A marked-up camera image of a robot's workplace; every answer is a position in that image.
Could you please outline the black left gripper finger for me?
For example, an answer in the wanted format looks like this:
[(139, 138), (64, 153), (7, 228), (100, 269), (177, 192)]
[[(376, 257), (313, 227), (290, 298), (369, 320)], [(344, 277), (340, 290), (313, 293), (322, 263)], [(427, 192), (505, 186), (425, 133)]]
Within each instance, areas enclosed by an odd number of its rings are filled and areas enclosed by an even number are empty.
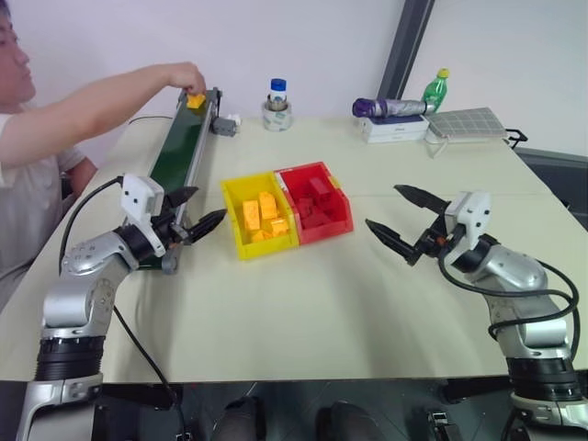
[(196, 243), (213, 232), (224, 220), (226, 214), (226, 209), (217, 209), (203, 216), (196, 225), (187, 230), (187, 242)]
[(162, 209), (176, 209), (188, 202), (198, 191), (198, 187), (179, 187), (164, 195)]

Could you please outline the person's right hand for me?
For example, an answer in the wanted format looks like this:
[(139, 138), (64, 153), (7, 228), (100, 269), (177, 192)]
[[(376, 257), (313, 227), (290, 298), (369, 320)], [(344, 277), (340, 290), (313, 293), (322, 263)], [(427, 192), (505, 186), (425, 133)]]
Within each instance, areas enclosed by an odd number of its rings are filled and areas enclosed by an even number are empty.
[(171, 63), (166, 75), (170, 86), (183, 89), (189, 95), (197, 96), (207, 91), (203, 74), (192, 62)]

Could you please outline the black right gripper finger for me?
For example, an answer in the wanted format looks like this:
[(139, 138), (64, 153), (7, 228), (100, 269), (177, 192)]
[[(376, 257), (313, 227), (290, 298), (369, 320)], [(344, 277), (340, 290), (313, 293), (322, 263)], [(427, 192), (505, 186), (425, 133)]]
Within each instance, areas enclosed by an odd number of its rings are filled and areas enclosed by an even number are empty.
[(394, 189), (399, 192), (406, 200), (421, 209), (429, 209), (437, 215), (443, 215), (450, 205), (446, 201), (426, 190), (409, 185), (394, 185)]
[(369, 219), (365, 219), (365, 224), (382, 244), (400, 255), (409, 266), (414, 266), (420, 259), (422, 252), (417, 246), (406, 243), (396, 231)]

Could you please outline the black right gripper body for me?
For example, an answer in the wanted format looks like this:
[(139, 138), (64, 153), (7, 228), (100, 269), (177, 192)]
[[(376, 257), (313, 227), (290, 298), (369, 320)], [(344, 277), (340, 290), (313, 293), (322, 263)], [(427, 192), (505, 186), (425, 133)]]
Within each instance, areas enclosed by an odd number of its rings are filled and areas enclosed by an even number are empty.
[(420, 258), (425, 255), (438, 258), (440, 255), (448, 254), (454, 247), (454, 240), (449, 239), (446, 217), (439, 214), (415, 243), (413, 257)]

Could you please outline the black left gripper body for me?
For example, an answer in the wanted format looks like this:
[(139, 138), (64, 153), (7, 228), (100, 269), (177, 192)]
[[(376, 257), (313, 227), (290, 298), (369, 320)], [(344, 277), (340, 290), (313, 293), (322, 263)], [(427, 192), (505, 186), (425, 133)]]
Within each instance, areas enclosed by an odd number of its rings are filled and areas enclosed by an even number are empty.
[(150, 236), (152, 249), (169, 249), (175, 245), (192, 244), (188, 228), (184, 227), (176, 218), (176, 208), (162, 208), (158, 215), (151, 216)]

